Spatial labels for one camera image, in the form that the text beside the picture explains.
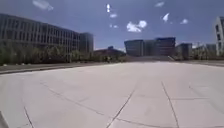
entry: window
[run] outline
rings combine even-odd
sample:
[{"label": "window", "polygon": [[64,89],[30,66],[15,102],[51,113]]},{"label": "window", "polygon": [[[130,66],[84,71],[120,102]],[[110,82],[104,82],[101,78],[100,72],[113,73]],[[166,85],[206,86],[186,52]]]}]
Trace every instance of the window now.
[{"label": "window", "polygon": [[19,21],[16,20],[16,21],[15,21],[15,25],[14,25],[14,27],[15,27],[15,28],[18,28],[18,26],[19,26]]},{"label": "window", "polygon": [[219,26],[218,25],[215,26],[215,29],[216,29],[216,32],[219,32]]},{"label": "window", "polygon": [[40,41],[40,35],[37,36],[37,42],[39,42],[39,41]]},{"label": "window", "polygon": [[12,31],[11,30],[7,31],[7,39],[12,39]]},{"label": "window", "polygon": [[24,22],[21,22],[20,29],[23,29]]},{"label": "window", "polygon": [[219,35],[219,34],[217,34],[217,39],[218,39],[218,40],[221,40],[221,37],[220,37],[220,35]]},{"label": "window", "polygon": [[32,32],[34,31],[34,24],[32,24]]},{"label": "window", "polygon": [[25,33],[23,33],[23,40],[25,40],[25,37],[26,37],[26,36],[25,36]]},{"label": "window", "polygon": [[41,35],[41,43],[43,43],[43,42],[44,42],[44,36]]},{"label": "window", "polygon": [[24,30],[26,30],[26,23],[24,23]]},{"label": "window", "polygon": [[17,39],[17,32],[14,32],[14,39]]},{"label": "window", "polygon": [[22,32],[19,33],[19,39],[22,40]]},{"label": "window", "polygon": [[11,25],[12,25],[12,20],[9,19],[9,20],[8,20],[8,27],[11,28]]},{"label": "window", "polygon": [[2,31],[2,38],[4,39],[5,31]]},{"label": "window", "polygon": [[30,40],[31,42],[33,41],[33,34],[31,34],[31,40]]},{"label": "window", "polygon": [[33,34],[33,41],[36,41],[36,34]]},{"label": "window", "polygon": [[26,34],[26,41],[29,41],[29,33]]},{"label": "window", "polygon": [[7,26],[7,20],[5,20],[5,22],[4,22],[4,26]]},{"label": "window", "polygon": [[222,46],[221,42],[219,42],[218,44],[219,44],[219,49],[221,49],[221,46]]},{"label": "window", "polygon": [[46,35],[44,35],[44,43],[46,43]]},{"label": "window", "polygon": [[15,20],[12,20],[12,28],[15,26]]}]

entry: pavement joint line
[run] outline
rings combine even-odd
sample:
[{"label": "pavement joint line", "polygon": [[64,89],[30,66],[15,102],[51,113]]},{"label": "pavement joint line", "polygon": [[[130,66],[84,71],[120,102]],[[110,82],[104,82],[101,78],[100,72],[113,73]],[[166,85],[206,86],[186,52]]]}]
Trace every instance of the pavement joint line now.
[{"label": "pavement joint line", "polygon": [[121,111],[124,109],[124,107],[127,105],[127,103],[129,102],[129,100],[131,99],[132,95],[134,94],[134,92],[136,91],[136,88],[137,88],[137,85],[138,83],[140,82],[140,80],[138,80],[136,83],[135,83],[135,87],[134,89],[132,90],[132,92],[130,93],[128,99],[126,100],[126,102],[123,104],[123,106],[121,107],[121,109],[118,111],[118,113],[116,114],[116,116],[112,119],[112,121],[107,125],[106,128],[110,128],[111,124],[114,122],[115,119],[117,119],[117,117],[120,115]]},{"label": "pavement joint line", "polygon": [[24,106],[23,108],[24,108],[24,111],[25,111],[26,117],[27,117],[27,119],[28,119],[28,121],[29,121],[30,125],[32,126],[32,128],[34,128],[33,123],[32,123],[32,121],[30,120],[29,114],[28,114],[28,112],[27,112],[27,110],[26,110],[26,107]]},{"label": "pavement joint line", "polygon": [[117,120],[124,121],[127,123],[139,125],[139,126],[146,126],[146,127],[154,127],[154,128],[177,128],[177,127],[163,127],[163,126],[155,126],[155,125],[148,125],[148,124],[143,124],[143,123],[138,123],[138,122],[133,122],[133,121],[128,121],[124,119],[117,118]]},{"label": "pavement joint line", "polygon": [[207,100],[208,98],[172,98],[170,100]]},{"label": "pavement joint line", "polygon": [[178,123],[178,119],[177,119],[177,115],[176,115],[176,113],[175,113],[175,111],[174,111],[173,104],[172,104],[172,102],[171,102],[170,96],[168,95],[168,92],[166,91],[166,87],[164,86],[164,83],[161,82],[161,84],[162,84],[162,86],[163,86],[163,90],[164,90],[164,92],[165,92],[165,94],[166,94],[166,96],[167,96],[167,98],[168,98],[168,100],[169,100],[171,109],[172,109],[172,111],[173,111],[173,114],[174,114],[174,117],[175,117],[175,120],[176,120],[177,128],[180,128],[179,123]]},{"label": "pavement joint line", "polygon": [[23,127],[25,127],[25,126],[27,126],[27,125],[30,125],[30,124],[24,124],[24,125],[19,126],[19,127],[16,127],[16,128],[23,128]]},{"label": "pavement joint line", "polygon": [[98,112],[97,110],[95,110],[95,109],[92,109],[92,108],[90,108],[90,107],[87,107],[87,106],[85,106],[85,105],[82,105],[82,104],[80,104],[80,103],[78,103],[78,102],[76,102],[76,101],[73,101],[73,100],[71,100],[71,99],[69,99],[69,98],[67,98],[67,97],[65,97],[65,96],[63,96],[63,95],[61,95],[60,93],[58,93],[58,92],[55,92],[54,90],[52,90],[52,89],[50,89],[47,85],[45,85],[45,84],[43,84],[43,83],[41,83],[43,86],[45,86],[50,92],[52,92],[53,94],[55,94],[56,96],[58,96],[58,97],[60,97],[60,98],[62,98],[62,99],[65,99],[65,100],[67,100],[67,101],[69,101],[69,102],[72,102],[72,103],[74,103],[74,104],[76,104],[76,105],[78,105],[78,106],[80,106],[80,107],[83,107],[83,108],[85,108],[85,109],[88,109],[88,110],[90,110],[90,111],[93,111],[93,112],[95,112],[95,113],[97,113],[97,114],[99,114],[99,115],[101,115],[101,116],[105,116],[105,117],[107,117],[107,118],[112,118],[112,117],[110,117],[110,116],[108,116],[108,115],[105,115],[105,114],[103,114],[103,113],[101,113],[101,112]]},{"label": "pavement joint line", "polygon": [[124,109],[124,107],[126,106],[126,104],[129,102],[129,100],[131,99],[133,93],[135,92],[135,89],[132,90],[131,94],[129,95],[128,99],[126,100],[126,102],[123,104],[123,106],[121,107],[121,109],[118,111],[118,113],[116,114],[116,116],[112,119],[112,121],[107,125],[106,128],[109,128],[111,126],[111,124],[114,122],[114,120],[120,115],[121,111]]}]

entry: concrete pavement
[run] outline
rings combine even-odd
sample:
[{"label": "concrete pavement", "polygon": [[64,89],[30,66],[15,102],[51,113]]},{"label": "concrete pavement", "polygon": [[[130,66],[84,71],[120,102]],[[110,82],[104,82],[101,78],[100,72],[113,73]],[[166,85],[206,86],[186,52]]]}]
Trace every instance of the concrete pavement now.
[{"label": "concrete pavement", "polygon": [[9,128],[224,128],[224,68],[123,63],[0,75]]}]

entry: paving tile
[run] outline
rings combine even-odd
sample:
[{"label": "paving tile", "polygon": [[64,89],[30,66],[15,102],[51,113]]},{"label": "paving tile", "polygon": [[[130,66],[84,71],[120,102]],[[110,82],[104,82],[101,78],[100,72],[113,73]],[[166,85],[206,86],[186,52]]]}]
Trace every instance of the paving tile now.
[{"label": "paving tile", "polygon": [[205,96],[195,93],[189,86],[166,86],[170,99],[206,99]]},{"label": "paving tile", "polygon": [[177,127],[168,100],[132,98],[118,119],[160,127]]},{"label": "paving tile", "polygon": [[155,127],[145,126],[144,124],[136,124],[121,120],[115,120],[109,128],[155,128]]},{"label": "paving tile", "polygon": [[161,81],[147,79],[143,80],[141,85],[136,88],[133,97],[168,99]]},{"label": "paving tile", "polygon": [[224,114],[208,100],[174,100],[172,104],[180,127],[224,126]]}]

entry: building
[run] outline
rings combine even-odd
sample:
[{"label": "building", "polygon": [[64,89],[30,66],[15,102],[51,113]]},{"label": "building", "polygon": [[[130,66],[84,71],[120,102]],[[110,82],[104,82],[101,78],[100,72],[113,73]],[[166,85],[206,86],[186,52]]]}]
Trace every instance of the building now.
[{"label": "building", "polygon": [[159,56],[171,56],[175,51],[176,38],[156,38],[154,54]]},{"label": "building", "polygon": [[216,54],[218,56],[224,53],[224,17],[218,17],[215,23],[216,34]]},{"label": "building", "polygon": [[93,35],[90,33],[81,33],[80,35],[80,43],[79,44],[79,51],[82,52],[93,52]]},{"label": "building", "polygon": [[110,46],[107,49],[95,50],[93,53],[98,55],[114,56],[114,57],[120,57],[126,55],[123,51],[117,50],[113,46]]},{"label": "building", "polygon": [[182,60],[189,60],[192,58],[192,43],[182,43],[175,48],[176,56]]},{"label": "building", "polygon": [[216,44],[204,44],[192,50],[195,59],[217,59]]},{"label": "building", "polygon": [[126,53],[130,56],[144,56],[144,40],[125,41]]},{"label": "building", "polygon": [[0,43],[63,46],[66,55],[73,50],[93,51],[93,36],[26,18],[0,14]]},{"label": "building", "polygon": [[175,51],[175,42],[174,37],[167,37],[154,40],[129,40],[124,44],[130,56],[171,56]]}]

